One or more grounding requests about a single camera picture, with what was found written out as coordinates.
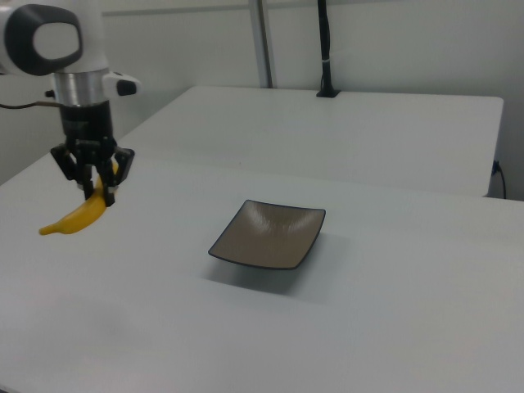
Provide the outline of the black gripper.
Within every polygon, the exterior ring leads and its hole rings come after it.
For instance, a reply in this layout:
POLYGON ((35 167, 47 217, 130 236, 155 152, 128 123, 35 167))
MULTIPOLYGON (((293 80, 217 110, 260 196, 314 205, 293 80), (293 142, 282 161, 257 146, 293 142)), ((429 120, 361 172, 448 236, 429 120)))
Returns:
POLYGON ((110 103, 61 106, 60 116, 65 144, 50 150, 52 158, 65 178, 76 182, 85 200, 94 193, 92 165, 102 164, 98 170, 102 195, 105 205, 112 206, 116 190, 128 177, 135 152, 115 148, 110 103))

